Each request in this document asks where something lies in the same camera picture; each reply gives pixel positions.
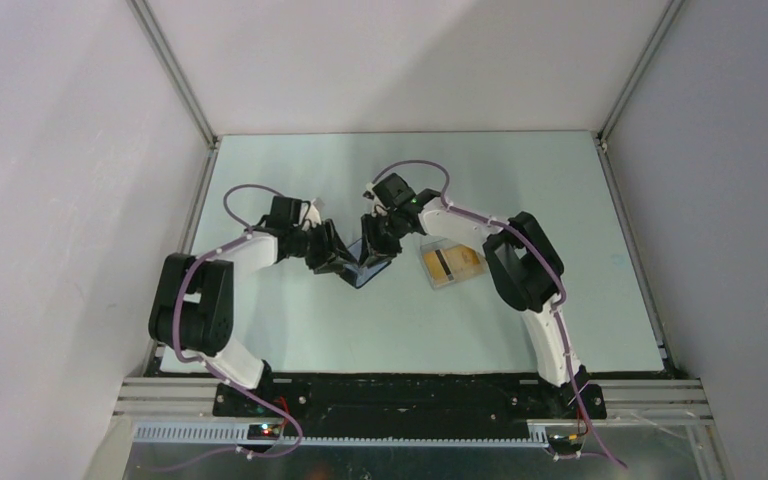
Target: black strip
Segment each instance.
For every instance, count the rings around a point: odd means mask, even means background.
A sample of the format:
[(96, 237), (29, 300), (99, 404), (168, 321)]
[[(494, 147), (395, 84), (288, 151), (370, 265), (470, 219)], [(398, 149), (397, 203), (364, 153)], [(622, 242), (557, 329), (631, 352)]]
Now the black strip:
[(452, 271), (449, 270), (449, 264), (446, 263), (446, 259), (443, 258), (443, 252), (441, 252), (440, 250), (434, 250), (434, 253), (437, 254), (437, 259), (440, 260), (440, 265), (442, 265), (443, 267), (443, 273), (446, 274), (446, 277), (448, 277), (449, 281), (451, 282), (452, 280), (455, 279), (455, 277), (452, 276)]

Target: white wall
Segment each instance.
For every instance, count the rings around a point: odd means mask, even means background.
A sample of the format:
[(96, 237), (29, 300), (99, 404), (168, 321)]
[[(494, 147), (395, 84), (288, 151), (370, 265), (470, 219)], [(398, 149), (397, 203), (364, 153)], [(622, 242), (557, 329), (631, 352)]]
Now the white wall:
[(219, 133), (597, 130), (666, 3), (151, 2)]
[(768, 478), (768, 1), (688, 2), (609, 139), (739, 478)]
[(80, 478), (205, 147), (126, 2), (0, 2), (0, 478)]

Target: gray wall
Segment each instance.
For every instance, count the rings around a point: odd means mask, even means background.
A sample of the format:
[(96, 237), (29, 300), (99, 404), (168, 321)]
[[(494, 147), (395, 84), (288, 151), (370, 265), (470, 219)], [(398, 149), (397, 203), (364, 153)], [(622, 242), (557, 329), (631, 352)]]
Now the gray wall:
[(688, 3), (609, 155), (680, 361), (768, 478), (768, 1)]
[(205, 155), (124, 0), (0, 2), (0, 479), (82, 476)]

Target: white table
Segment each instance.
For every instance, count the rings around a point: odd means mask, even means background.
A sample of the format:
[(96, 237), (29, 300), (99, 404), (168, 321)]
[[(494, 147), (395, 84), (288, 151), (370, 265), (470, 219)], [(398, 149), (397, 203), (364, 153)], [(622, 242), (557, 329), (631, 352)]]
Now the white table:
[[(222, 208), (240, 183), (325, 201), (346, 242), (360, 237), (361, 193), (383, 167), (427, 159), (452, 174), (456, 203), (504, 218), (534, 214), (566, 265), (564, 307), (573, 346), (590, 371), (663, 368), (628, 251), (587, 132), (404, 133), (226, 136), (222, 139), (194, 253), (241, 233)], [(398, 173), (419, 192), (442, 175), (423, 166)], [(231, 205), (252, 222), (271, 197), (243, 191)], [(478, 373), (535, 371), (534, 349), (490, 275), (432, 290), (420, 238), (360, 290), (313, 275), (289, 259), (235, 286), (235, 335), (277, 371)], [(166, 349), (161, 369), (198, 371)]]

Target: phone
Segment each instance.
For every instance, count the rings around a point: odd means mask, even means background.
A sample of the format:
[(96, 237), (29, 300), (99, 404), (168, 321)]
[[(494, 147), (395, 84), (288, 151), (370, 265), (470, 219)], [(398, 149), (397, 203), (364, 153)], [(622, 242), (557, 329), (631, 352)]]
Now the phone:
[[(358, 260), (360, 258), (362, 248), (363, 239), (358, 239), (349, 245), (349, 253), (352, 254), (355, 260)], [(373, 277), (378, 275), (381, 270), (387, 268), (391, 263), (392, 260), (387, 260), (386, 262), (379, 263), (373, 267), (361, 267), (357, 264), (346, 265), (345, 270), (343, 270), (343, 272), (340, 274), (340, 278), (345, 280), (349, 285), (355, 288), (360, 288), (366, 285), (370, 280), (372, 280)]]

